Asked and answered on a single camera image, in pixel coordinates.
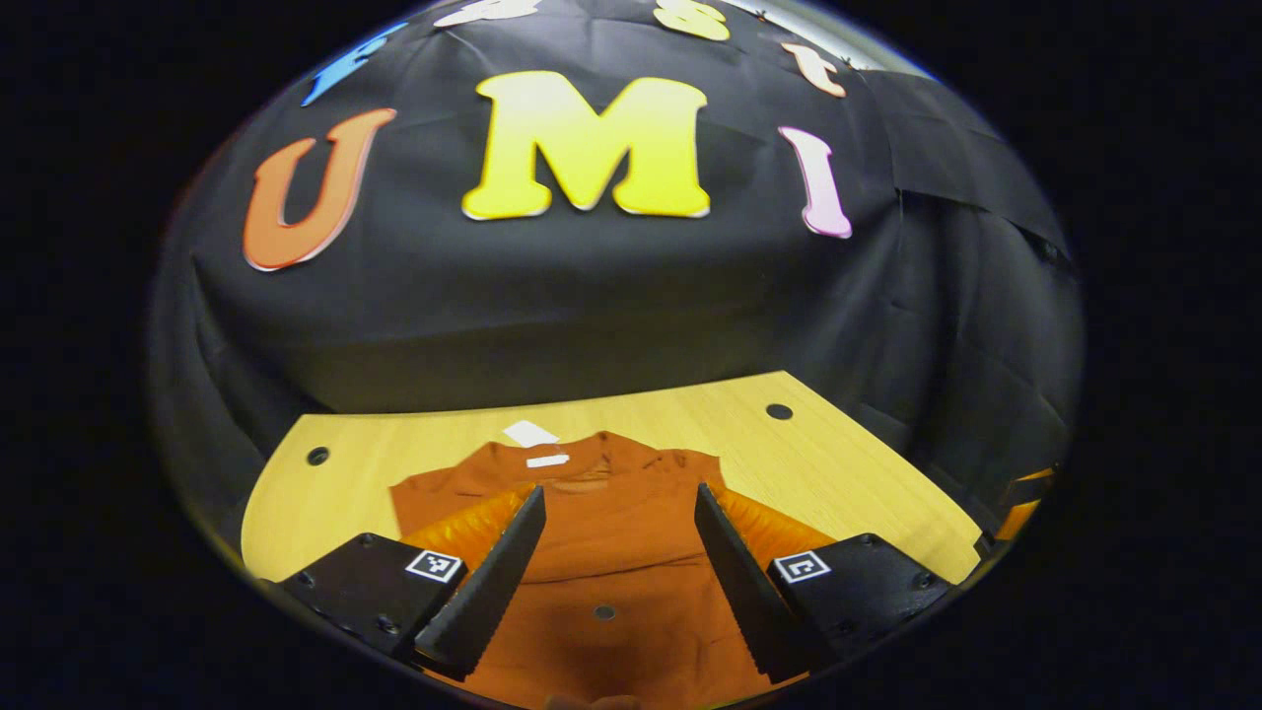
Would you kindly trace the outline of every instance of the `table surface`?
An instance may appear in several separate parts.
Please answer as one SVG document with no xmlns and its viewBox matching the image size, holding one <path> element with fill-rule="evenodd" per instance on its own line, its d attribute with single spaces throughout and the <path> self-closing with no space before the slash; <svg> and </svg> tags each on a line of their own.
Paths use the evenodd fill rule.
<svg viewBox="0 0 1262 710">
<path fill-rule="evenodd" d="M 787 420 L 769 405 L 793 411 Z M 719 458 L 728 488 L 844 540 L 871 532 L 958 584 L 977 525 L 867 430 L 784 372 L 551 405 L 418 415 L 307 415 L 255 484 L 241 531 L 254 575 L 280 581 L 361 532 L 399 540 L 389 487 L 453 467 L 526 420 L 562 443 L 611 431 Z M 328 449 L 317 467 L 307 455 Z"/>
</svg>

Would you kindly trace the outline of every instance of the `blue letter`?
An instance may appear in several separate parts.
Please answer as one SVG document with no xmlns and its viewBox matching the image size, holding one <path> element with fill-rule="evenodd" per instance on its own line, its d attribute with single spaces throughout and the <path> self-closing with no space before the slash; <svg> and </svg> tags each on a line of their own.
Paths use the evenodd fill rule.
<svg viewBox="0 0 1262 710">
<path fill-rule="evenodd" d="M 387 34 L 398 32 L 406 25 L 408 23 L 399 23 L 394 25 L 392 28 L 356 47 L 351 52 L 343 54 L 332 64 L 324 67 L 318 74 L 316 74 L 316 83 L 312 86 L 312 92 L 303 100 L 302 105 L 309 105 L 312 101 L 319 98 L 322 93 L 328 91 L 331 86 L 351 76 L 355 69 L 360 68 L 363 62 L 369 61 L 369 57 L 371 57 L 374 52 L 381 49 L 381 45 L 386 43 Z"/>
</svg>

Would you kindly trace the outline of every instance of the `orange letter u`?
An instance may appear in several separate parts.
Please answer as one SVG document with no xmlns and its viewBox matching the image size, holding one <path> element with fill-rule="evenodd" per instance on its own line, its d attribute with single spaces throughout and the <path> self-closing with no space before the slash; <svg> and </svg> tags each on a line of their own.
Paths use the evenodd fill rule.
<svg viewBox="0 0 1262 710">
<path fill-rule="evenodd" d="M 251 266 L 260 271 L 284 269 L 316 256 L 337 238 L 355 211 L 372 136 L 394 117 L 394 108 L 377 108 L 347 119 L 328 131 L 333 151 L 319 197 L 310 213 L 295 224 L 285 222 L 285 197 L 298 159 L 316 145 L 316 139 L 292 143 L 259 165 L 242 240 L 245 259 Z"/>
</svg>

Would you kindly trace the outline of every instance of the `yellow letter m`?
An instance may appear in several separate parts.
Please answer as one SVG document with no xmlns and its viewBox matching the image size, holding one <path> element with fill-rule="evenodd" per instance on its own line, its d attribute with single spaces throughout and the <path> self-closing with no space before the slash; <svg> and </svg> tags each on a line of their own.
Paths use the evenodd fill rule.
<svg viewBox="0 0 1262 710">
<path fill-rule="evenodd" d="M 628 83 L 603 113 L 557 72 L 491 77 L 477 92 L 493 102 L 482 182 L 462 203 L 475 219 L 541 214 L 551 190 L 535 182 L 535 149 L 579 209 L 601 199 L 622 156 L 626 178 L 613 202 L 635 214 L 704 217 L 709 195 L 697 183 L 700 90 L 665 78 Z"/>
</svg>

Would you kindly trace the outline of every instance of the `black cloth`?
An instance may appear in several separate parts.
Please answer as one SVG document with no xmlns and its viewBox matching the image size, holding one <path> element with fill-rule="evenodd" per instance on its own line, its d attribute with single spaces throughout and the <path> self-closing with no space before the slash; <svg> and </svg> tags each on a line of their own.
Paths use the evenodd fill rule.
<svg viewBox="0 0 1262 710">
<path fill-rule="evenodd" d="M 921 77 L 834 61 L 847 96 L 824 93 L 780 48 L 809 42 L 736 8 L 722 8 L 722 43 L 664 29 L 651 10 L 554 0 L 445 30 L 433 21 L 449 8 L 423 11 L 310 106 L 314 72 L 294 82 L 207 164 L 154 281 L 149 391 L 168 469 L 231 546 L 304 412 L 502 407 L 785 370 L 991 531 L 1007 484 L 1064 455 L 1079 286 L 1054 211 L 998 132 Z M 545 213 L 466 217 L 491 115 L 475 86 L 528 69 L 560 72 L 597 111 L 637 77 L 702 90 L 711 213 L 631 216 L 610 188 L 583 212 L 540 159 Z M 379 107 L 398 116 L 343 232 L 310 261 L 252 269 L 241 232 L 257 165 L 317 139 L 286 202 L 300 219 L 324 135 Z M 851 238 L 803 223 L 779 126 L 832 148 Z"/>
</svg>

